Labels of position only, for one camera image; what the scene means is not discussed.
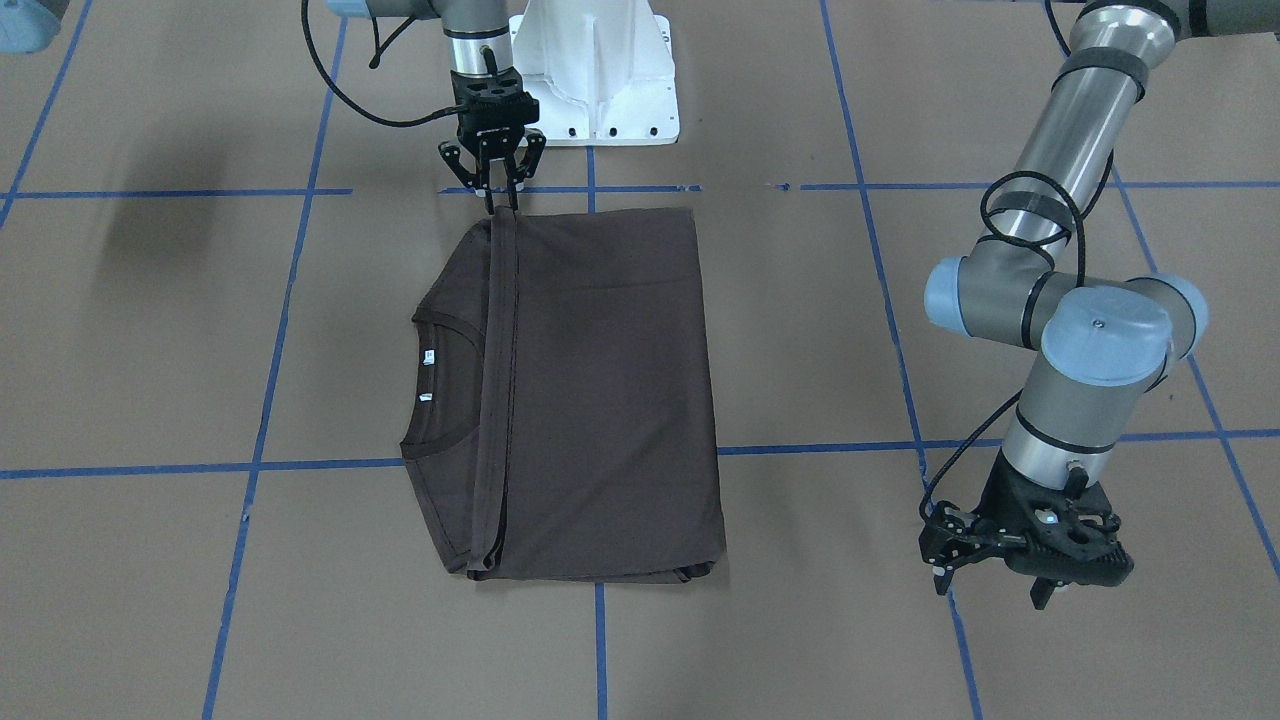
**folded clothing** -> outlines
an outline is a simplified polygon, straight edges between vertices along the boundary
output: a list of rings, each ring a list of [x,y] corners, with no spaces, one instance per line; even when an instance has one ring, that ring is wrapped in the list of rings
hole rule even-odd
[[[724,551],[689,210],[472,227],[413,315],[401,443],[440,560],[488,578],[676,583]]]

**folded garment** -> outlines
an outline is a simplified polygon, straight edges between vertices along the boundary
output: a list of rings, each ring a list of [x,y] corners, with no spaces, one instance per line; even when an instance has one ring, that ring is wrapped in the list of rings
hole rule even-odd
[[[488,578],[676,583],[724,551],[687,210],[472,227],[413,315],[401,443],[440,560]]]

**white mounting plate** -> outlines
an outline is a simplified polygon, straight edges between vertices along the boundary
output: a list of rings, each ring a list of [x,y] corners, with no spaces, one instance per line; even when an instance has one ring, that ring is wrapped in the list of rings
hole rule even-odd
[[[673,61],[671,22],[653,15],[663,46]],[[521,45],[516,42],[524,15],[511,18],[515,65],[524,76],[525,90],[538,99],[539,119],[535,127],[554,146],[584,145],[669,145],[680,137],[680,109],[676,100],[675,73],[663,78],[632,78],[616,94],[593,106],[585,99],[567,97],[545,76],[525,74],[521,67]],[[602,54],[596,47],[585,49],[582,63],[595,63]]]

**robotic arm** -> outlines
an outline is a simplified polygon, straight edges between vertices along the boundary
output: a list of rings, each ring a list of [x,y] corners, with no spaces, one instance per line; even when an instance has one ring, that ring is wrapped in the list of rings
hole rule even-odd
[[[1015,418],[978,506],[928,510],[937,477],[922,502],[920,553],[938,594],[957,568],[987,557],[1034,577],[1041,610],[1069,583],[1117,585],[1133,569],[1098,478],[1138,397],[1204,334],[1208,306],[1176,275],[1087,277],[1079,208],[1151,69],[1179,40],[1276,31],[1280,0],[1102,0],[1080,13],[1018,169],[983,197],[988,233],[969,256],[938,264],[925,287],[933,323],[1037,352],[1006,404],[1016,402]],[[1073,236],[1079,272],[1056,272]]]
[[[440,143],[440,156],[458,181],[484,197],[493,213],[493,174],[500,161],[512,208],[516,192],[538,170],[547,138],[525,126],[538,122],[538,100],[525,91],[512,63],[511,28],[503,0],[326,0],[329,9],[352,18],[439,18],[453,51],[449,77],[458,115],[457,140]],[[308,3],[302,1],[303,23]],[[312,58],[315,49],[312,47]],[[526,147],[517,159],[521,142]],[[462,164],[462,150],[475,158],[475,170]]]

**light blue joint cap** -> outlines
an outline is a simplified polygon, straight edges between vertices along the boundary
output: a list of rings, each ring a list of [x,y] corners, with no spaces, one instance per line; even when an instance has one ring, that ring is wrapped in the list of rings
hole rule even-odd
[[[1120,387],[1158,370],[1172,337],[1174,323],[1155,300],[1119,287],[1078,287],[1044,325],[1041,351],[1078,383]]]
[[[940,328],[965,337],[973,337],[964,327],[960,314],[960,261],[964,258],[945,258],[924,283],[924,314]]]
[[[0,0],[0,53],[38,53],[63,28],[36,0]]]
[[[365,0],[324,0],[329,5],[329,12],[343,18],[365,18],[372,15],[369,12],[369,3]]]
[[[1170,273],[1152,273],[1142,277],[1160,281],[1176,290],[1178,295],[1181,295],[1183,300],[1187,301],[1187,305],[1190,306],[1192,315],[1196,316],[1196,338],[1192,341],[1192,348],[1187,351],[1187,354],[1190,355],[1192,351],[1196,350],[1196,346],[1199,345],[1201,338],[1204,337],[1204,331],[1208,329],[1208,301],[1204,300],[1203,295],[1201,295],[1199,288],[1184,277]]]

